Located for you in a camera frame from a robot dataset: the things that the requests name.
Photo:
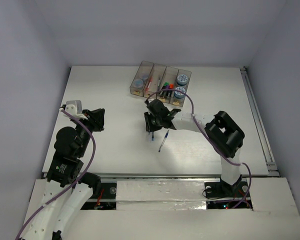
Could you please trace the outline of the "blue ballpoint pen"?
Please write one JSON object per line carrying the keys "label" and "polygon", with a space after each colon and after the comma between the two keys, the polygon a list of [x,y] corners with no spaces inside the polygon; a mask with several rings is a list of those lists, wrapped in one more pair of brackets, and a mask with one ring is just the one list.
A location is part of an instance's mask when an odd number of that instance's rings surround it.
{"label": "blue ballpoint pen", "polygon": [[165,136],[164,136],[164,138],[163,138],[163,140],[162,140],[162,143],[161,143],[161,145],[160,145],[160,147],[159,147],[159,149],[158,149],[158,152],[159,152],[159,153],[162,151],[162,148],[163,148],[163,146],[164,146],[164,144],[165,144],[165,142],[166,142],[166,140],[167,140],[167,138],[168,138],[169,132],[170,132],[170,130],[168,130],[168,131],[166,132],[166,134],[165,134]]}

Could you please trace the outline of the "pink gel pen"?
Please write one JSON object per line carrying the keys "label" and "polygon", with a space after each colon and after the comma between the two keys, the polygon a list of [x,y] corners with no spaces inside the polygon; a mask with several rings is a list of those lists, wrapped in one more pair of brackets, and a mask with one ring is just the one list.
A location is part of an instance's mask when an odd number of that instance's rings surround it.
{"label": "pink gel pen", "polygon": [[148,83],[147,83],[146,89],[145,89],[145,91],[146,91],[146,92],[147,92],[147,91],[149,91],[152,81],[153,81],[153,78],[152,78],[152,77],[150,77],[150,79],[148,80]]}

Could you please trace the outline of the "paperclip jar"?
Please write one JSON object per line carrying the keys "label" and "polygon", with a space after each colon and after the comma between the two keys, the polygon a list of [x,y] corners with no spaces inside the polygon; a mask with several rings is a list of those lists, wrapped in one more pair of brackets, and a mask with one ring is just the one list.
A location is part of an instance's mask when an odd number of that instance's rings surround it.
{"label": "paperclip jar", "polygon": [[140,73],[139,78],[143,81],[146,81],[149,78],[149,73],[142,72],[142,73]]}
{"label": "paperclip jar", "polygon": [[134,79],[131,86],[133,88],[143,89],[144,88],[144,81],[140,78]]}

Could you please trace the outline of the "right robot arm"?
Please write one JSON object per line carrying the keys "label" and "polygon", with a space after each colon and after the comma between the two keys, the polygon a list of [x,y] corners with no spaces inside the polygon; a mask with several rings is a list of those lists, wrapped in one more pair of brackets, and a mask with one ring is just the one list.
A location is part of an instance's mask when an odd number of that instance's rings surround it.
{"label": "right robot arm", "polygon": [[211,198],[230,198],[235,195],[242,181],[240,172],[240,149],[245,138],[244,132],[225,112],[215,115],[200,115],[174,108],[169,110],[158,99],[145,101],[144,113],[146,131],[186,130],[201,133],[220,155],[221,177],[216,186],[207,192]]}

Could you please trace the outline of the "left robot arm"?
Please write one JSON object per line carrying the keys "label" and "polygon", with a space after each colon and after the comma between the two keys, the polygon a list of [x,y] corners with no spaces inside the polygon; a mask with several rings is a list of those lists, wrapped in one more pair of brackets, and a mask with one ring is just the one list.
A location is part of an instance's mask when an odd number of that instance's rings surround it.
{"label": "left robot arm", "polygon": [[86,201],[103,192],[100,176],[88,172],[81,158],[89,142],[96,153],[93,133],[104,130],[105,109],[81,110],[73,102],[59,110],[76,126],[57,132],[40,206],[19,230],[18,240],[63,240]]}

